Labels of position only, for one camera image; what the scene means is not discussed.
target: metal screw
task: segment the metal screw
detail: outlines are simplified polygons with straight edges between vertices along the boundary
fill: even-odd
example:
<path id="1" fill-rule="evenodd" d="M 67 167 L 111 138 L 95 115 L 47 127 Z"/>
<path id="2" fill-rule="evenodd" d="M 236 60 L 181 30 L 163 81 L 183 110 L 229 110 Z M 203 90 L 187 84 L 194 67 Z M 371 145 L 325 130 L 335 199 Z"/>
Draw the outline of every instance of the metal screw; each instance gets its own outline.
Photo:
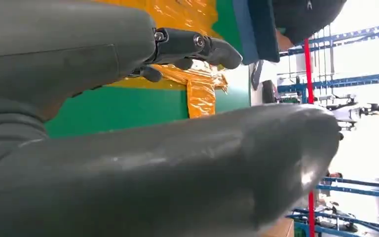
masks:
<path id="1" fill-rule="evenodd" d="M 201 37 L 201 36 L 196 36 L 196 37 L 194 38 L 194 43 L 195 43 L 195 45 L 197 45 L 198 47 L 204 47 L 205 41 L 204 41 L 203 37 Z"/>
<path id="2" fill-rule="evenodd" d="M 163 40 L 165 40 L 165 35 L 162 32 L 156 32 L 154 34 L 154 39 L 156 41 L 163 41 Z"/>

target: gray robotic arm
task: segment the gray robotic arm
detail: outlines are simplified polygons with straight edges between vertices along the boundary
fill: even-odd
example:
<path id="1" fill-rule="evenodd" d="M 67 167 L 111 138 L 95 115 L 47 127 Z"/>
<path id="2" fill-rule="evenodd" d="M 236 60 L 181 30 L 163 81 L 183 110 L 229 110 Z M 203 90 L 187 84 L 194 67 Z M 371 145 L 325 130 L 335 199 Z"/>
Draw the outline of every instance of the gray robotic arm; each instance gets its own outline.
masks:
<path id="1" fill-rule="evenodd" d="M 253 237 L 312 189 L 339 142 L 336 119 L 313 106 L 47 138 L 67 98 L 191 59 L 241 61 L 136 9 L 0 0 L 0 236 Z"/>

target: robotic finger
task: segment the robotic finger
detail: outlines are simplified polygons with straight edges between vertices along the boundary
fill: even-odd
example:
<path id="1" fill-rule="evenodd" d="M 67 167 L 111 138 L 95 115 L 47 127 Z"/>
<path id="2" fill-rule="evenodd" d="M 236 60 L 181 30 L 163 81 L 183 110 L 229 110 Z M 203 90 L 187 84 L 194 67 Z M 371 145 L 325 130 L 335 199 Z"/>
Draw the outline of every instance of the robotic finger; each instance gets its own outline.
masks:
<path id="1" fill-rule="evenodd" d="M 157 82 L 161 73 L 154 71 L 147 64 L 173 64 L 182 70 L 192 66 L 192 60 L 200 60 L 211 65 L 223 65 L 228 69 L 237 68 L 242 56 L 224 40 L 206 37 L 198 32 L 172 28 L 159 28 L 154 33 L 156 50 L 142 67 L 130 76 L 143 76 L 149 81 Z"/>

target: blue metal rack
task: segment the blue metal rack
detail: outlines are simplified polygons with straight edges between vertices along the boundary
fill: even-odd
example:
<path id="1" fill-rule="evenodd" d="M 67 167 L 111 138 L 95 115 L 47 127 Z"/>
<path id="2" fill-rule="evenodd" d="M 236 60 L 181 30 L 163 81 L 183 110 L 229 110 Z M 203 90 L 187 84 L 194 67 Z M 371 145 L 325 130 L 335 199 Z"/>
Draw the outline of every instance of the blue metal rack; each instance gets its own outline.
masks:
<path id="1" fill-rule="evenodd" d="M 347 87 L 347 86 L 368 85 L 368 84 L 378 84 L 378 83 L 379 83 L 379 74 L 375 74 L 375 75 L 352 77 L 352 78 L 316 81 L 316 82 L 313 82 L 313 89 L 318 89 L 318 88 L 323 88 L 323 87 L 326 87 L 326 88 Z M 293 85 L 281 85 L 278 87 L 278 92 L 279 93 L 289 93 L 289 92 L 297 92 L 297 91 L 303 92 L 306 87 L 307 87 L 306 83 L 293 84 Z"/>
<path id="2" fill-rule="evenodd" d="M 360 185 L 365 187 L 372 187 L 377 188 L 378 190 L 363 190 L 358 188 L 344 188 L 344 187 L 336 187 L 336 186 L 329 186 L 329 185 L 317 185 L 317 189 L 323 189 L 323 190 L 333 190 L 333 191 L 340 191 L 340 192 L 347 192 L 347 193 L 354 193 L 354 194 L 362 194 L 362 195 L 370 195 L 370 196 L 376 196 L 379 197 L 379 182 L 365 182 L 360 180 L 350 180 L 350 179 L 341 179 L 341 178 L 329 178 L 326 177 L 323 179 L 324 181 L 330 181 L 335 183 L 347 183 L 347 184 L 354 184 L 354 185 Z M 308 236 L 308 222 L 304 221 L 308 217 L 309 210 L 307 209 L 299 209 L 296 208 L 293 210 L 293 213 L 291 215 L 288 215 L 288 218 L 293 218 L 295 220 L 295 227 L 298 229 L 304 230 L 306 237 Z M 353 223 L 356 225 L 360 225 L 363 227 L 366 227 L 368 229 L 374 230 L 379 233 L 379 223 L 376 222 L 368 222 L 359 220 L 356 218 L 352 218 L 349 216 L 344 215 L 333 215 L 333 214 L 327 214 L 323 212 L 315 212 L 316 217 L 325 217 L 329 219 L 336 220 L 336 229 L 330 229 L 325 228 L 322 226 L 315 226 L 315 230 L 317 233 L 327 233 L 335 236 L 341 236 L 341 237 L 360 237 L 356 233 L 346 232 L 346 231 L 340 231 L 338 220 L 342 220 L 345 222 Z"/>
<path id="3" fill-rule="evenodd" d="M 357 42 L 375 40 L 375 39 L 379 39 L 379 26 L 369 28 L 369 29 L 363 29 L 363 30 L 333 35 L 333 36 L 322 37 L 318 39 L 311 39 L 309 43 L 312 43 L 312 44 L 324 43 L 324 45 L 319 46 L 319 47 L 311 47 L 310 52 L 314 52 L 314 51 L 326 49 L 326 48 L 337 47 L 341 45 L 357 43 Z M 295 55 L 295 54 L 300 54 L 300 53 L 304 53 L 303 48 L 294 48 L 294 49 L 289 49 L 288 52 L 280 53 L 280 57 L 290 56 L 290 55 Z"/>

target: red vertical rod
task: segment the red vertical rod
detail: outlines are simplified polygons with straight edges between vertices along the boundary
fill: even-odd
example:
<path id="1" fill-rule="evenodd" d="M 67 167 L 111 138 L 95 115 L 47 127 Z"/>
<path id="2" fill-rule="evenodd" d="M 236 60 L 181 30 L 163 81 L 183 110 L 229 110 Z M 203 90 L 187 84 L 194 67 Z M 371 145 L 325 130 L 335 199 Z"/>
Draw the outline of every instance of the red vertical rod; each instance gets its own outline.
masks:
<path id="1" fill-rule="evenodd" d="M 308 103 L 314 103 L 313 95 L 313 82 L 311 81 L 311 59 L 310 59 L 310 47 L 308 39 L 304 40 L 304 57 L 306 64 L 306 77 L 307 77 L 307 92 Z M 309 224 L 309 237 L 314 237 L 314 193 L 313 191 L 308 194 L 308 224 Z"/>
<path id="2" fill-rule="evenodd" d="M 313 83 L 311 81 L 311 59 L 310 59 L 310 47 L 308 45 L 308 39 L 304 40 L 304 57 L 305 57 L 305 62 L 306 62 L 308 103 L 313 104 L 314 95 L 313 95 Z"/>

